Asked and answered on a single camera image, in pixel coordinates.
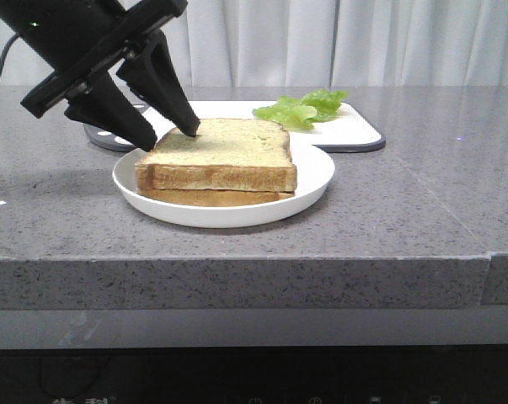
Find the sandwich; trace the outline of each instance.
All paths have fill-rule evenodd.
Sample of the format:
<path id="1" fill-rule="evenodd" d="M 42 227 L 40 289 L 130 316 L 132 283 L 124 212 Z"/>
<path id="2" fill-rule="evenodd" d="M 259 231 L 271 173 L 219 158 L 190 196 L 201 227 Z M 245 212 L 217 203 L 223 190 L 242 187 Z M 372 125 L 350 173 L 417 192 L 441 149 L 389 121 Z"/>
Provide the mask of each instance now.
<path id="1" fill-rule="evenodd" d="M 254 205 L 297 188 L 289 133 L 268 120 L 204 119 L 197 137 L 174 128 L 136 164 L 138 193 L 173 204 Z"/>

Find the lettuce leaf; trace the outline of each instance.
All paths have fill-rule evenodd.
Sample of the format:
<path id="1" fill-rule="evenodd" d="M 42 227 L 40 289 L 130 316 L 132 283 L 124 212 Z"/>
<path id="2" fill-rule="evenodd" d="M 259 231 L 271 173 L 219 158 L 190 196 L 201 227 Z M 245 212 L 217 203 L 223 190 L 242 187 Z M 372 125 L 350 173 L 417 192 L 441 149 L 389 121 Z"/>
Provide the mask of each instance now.
<path id="1" fill-rule="evenodd" d="M 306 94 L 302 98 L 281 96 L 276 104 L 254 109 L 254 116 L 262 120 L 274 120 L 288 130 L 313 129 L 314 122 L 333 120 L 346 91 L 329 91 L 324 88 Z"/>

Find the black robotic arm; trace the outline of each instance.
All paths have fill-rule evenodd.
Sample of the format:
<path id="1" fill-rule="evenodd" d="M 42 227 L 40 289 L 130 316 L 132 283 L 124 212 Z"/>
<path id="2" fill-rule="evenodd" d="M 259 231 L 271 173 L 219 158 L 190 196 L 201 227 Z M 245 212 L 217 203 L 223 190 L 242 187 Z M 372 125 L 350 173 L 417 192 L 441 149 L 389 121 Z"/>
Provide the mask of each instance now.
<path id="1" fill-rule="evenodd" d="M 125 10 L 117 0 L 0 0 L 0 18 L 54 69 L 21 104 L 39 118 L 65 98 L 71 120 L 148 151 L 156 142 L 153 128 L 108 73 L 124 59 L 117 75 L 132 92 L 195 136 L 200 121 L 159 29 L 186 5 L 185 0 L 141 0 Z"/>

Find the white plate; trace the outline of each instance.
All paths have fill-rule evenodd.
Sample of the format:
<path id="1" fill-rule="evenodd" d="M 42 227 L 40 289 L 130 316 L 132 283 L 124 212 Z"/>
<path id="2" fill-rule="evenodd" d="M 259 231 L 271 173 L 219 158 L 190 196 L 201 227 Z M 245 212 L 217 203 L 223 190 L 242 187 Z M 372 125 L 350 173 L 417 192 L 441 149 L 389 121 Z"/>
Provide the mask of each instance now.
<path id="1" fill-rule="evenodd" d="M 285 219 L 313 205 L 334 175 L 334 162 L 327 153 L 302 141 L 291 140 L 292 159 L 297 166 L 297 190 L 292 198 L 229 208 L 176 205 L 146 198 L 136 192 L 134 165 L 145 154 L 136 149 L 124 155 L 113 168 L 115 183 L 134 208 L 161 221 L 183 226 L 244 227 Z"/>
<path id="2" fill-rule="evenodd" d="M 190 101 L 192 109 L 201 118 L 254 118 L 252 109 L 274 104 L 275 101 Z M 143 116 L 158 137 L 174 124 L 155 109 L 149 108 Z M 369 152 L 385 146 L 385 138 L 370 125 L 351 105 L 342 103 L 336 119 L 313 124 L 314 129 L 291 131 L 291 138 L 318 146 L 327 152 Z"/>

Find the white curtain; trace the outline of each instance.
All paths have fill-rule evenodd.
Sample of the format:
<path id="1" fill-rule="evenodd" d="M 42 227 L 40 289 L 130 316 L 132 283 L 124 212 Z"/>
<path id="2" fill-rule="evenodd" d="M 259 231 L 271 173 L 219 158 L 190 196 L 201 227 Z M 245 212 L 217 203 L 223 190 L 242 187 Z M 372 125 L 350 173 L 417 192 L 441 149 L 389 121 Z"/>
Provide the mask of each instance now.
<path id="1" fill-rule="evenodd" d="M 190 0 L 163 31 L 184 85 L 508 85 L 508 0 Z M 19 42 L 2 83 L 50 71 Z"/>

